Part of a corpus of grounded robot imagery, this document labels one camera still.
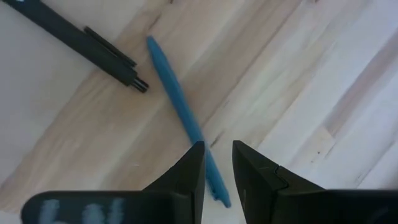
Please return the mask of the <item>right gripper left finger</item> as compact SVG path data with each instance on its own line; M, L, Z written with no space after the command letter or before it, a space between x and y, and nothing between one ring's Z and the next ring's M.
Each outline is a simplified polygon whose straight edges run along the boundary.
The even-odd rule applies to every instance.
M200 224L205 146L195 143L143 190L47 191L21 210L22 224Z

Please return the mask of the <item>blue pen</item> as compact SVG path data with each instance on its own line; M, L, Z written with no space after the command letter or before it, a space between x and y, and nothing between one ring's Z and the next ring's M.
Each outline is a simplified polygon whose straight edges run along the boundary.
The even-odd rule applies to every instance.
M153 66L191 143L195 144L198 141L204 143L205 178L213 199L222 202L226 208L231 207L228 189L226 188L223 178L216 166L216 162L210 152L208 143L203 136L201 127L186 101L184 92L177 80L174 70L153 36L147 36L146 43Z

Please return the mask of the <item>black pen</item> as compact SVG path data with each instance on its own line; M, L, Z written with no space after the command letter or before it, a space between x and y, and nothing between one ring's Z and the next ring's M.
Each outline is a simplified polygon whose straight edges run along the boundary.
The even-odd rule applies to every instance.
M125 86L145 93L149 85L138 77L136 62L88 26L75 27L41 0L1 0L69 46Z

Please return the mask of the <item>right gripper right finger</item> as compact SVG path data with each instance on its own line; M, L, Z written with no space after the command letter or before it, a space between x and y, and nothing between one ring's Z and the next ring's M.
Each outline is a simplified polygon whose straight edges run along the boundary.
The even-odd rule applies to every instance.
M247 224L398 224L398 190L327 190L233 142Z

